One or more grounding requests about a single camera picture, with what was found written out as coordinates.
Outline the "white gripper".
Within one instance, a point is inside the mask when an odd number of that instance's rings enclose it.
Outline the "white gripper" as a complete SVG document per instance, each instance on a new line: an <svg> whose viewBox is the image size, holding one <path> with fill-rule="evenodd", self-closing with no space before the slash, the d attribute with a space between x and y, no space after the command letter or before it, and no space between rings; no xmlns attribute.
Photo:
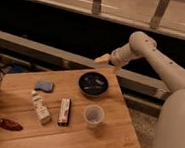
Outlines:
<svg viewBox="0 0 185 148"><path fill-rule="evenodd" d="M104 54L95 59L95 63L106 64L111 61L112 65L114 65L113 74L117 74L124 65L129 63L130 60L130 50L129 48L117 48L112 51L111 55Z"/></svg>

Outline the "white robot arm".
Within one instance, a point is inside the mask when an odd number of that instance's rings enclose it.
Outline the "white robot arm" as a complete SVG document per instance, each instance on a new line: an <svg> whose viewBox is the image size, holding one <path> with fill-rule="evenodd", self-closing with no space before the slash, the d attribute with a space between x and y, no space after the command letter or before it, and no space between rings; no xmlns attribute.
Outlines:
<svg viewBox="0 0 185 148"><path fill-rule="evenodd" d="M185 69L156 47L155 40L136 31L126 45L101 55L95 63L111 62L119 70L134 59L146 58L171 91L162 106L152 148L185 148Z"/></svg>

